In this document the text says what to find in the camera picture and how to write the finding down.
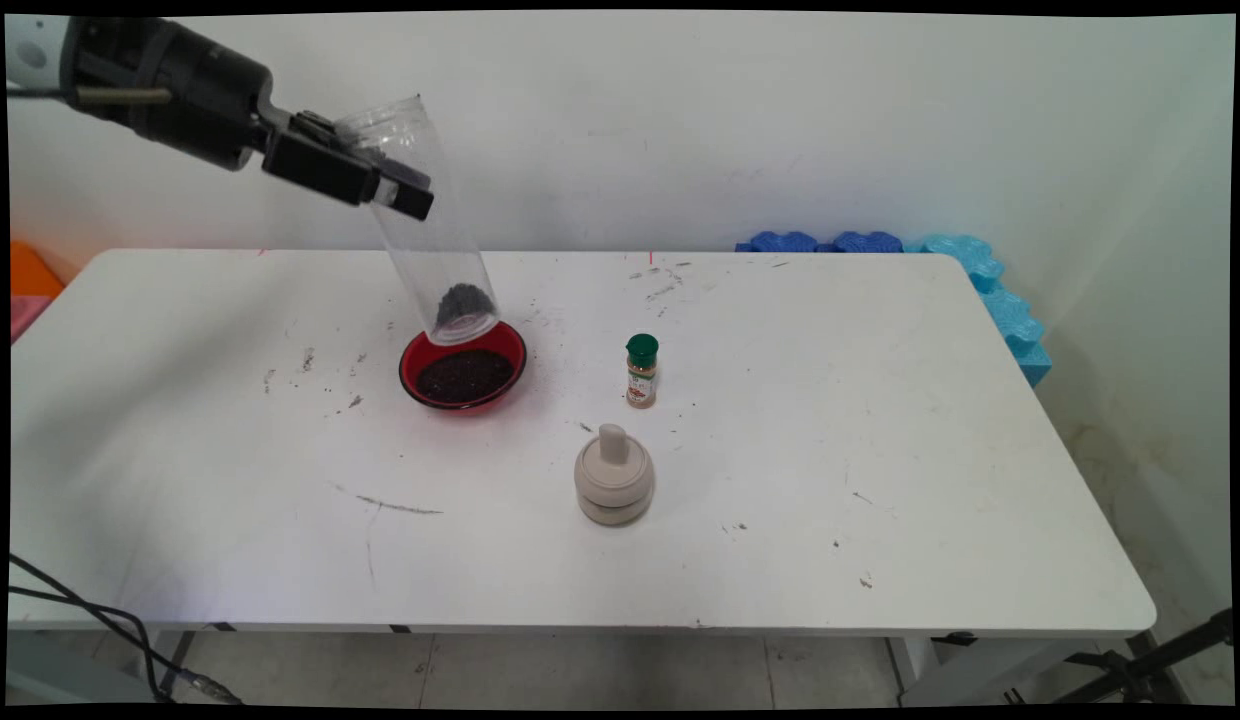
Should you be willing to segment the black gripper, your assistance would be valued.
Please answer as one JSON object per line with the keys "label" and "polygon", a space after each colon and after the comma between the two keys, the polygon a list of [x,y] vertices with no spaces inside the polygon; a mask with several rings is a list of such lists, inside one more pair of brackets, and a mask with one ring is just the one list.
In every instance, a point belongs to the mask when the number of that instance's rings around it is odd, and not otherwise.
{"label": "black gripper", "polygon": [[167,102],[88,102],[68,105],[126,126],[136,136],[241,170],[263,152],[263,170],[343,204],[379,204],[424,222],[432,214],[432,177],[379,146],[355,145],[314,112],[288,126],[262,119],[272,72],[259,61],[157,17],[73,17],[62,47],[62,86],[108,90],[167,90]]}

